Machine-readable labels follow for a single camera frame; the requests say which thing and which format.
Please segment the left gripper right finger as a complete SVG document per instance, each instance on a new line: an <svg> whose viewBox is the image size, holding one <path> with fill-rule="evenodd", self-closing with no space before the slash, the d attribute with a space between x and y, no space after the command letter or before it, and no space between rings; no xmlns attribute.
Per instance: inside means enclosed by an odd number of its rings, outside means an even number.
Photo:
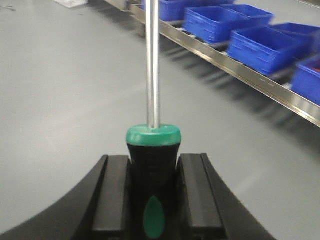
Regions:
<svg viewBox="0 0 320 240"><path fill-rule="evenodd" d="M207 154L181 154L178 163L182 240L272 240L219 176Z"/></svg>

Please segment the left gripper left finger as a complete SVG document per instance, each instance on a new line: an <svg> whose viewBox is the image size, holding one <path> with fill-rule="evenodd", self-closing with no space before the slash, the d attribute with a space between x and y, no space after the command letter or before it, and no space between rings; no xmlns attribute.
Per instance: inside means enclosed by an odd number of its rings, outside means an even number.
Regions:
<svg viewBox="0 0 320 240"><path fill-rule="evenodd" d="M2 240L124 240L128 236L129 158L104 155L65 196Z"/></svg>

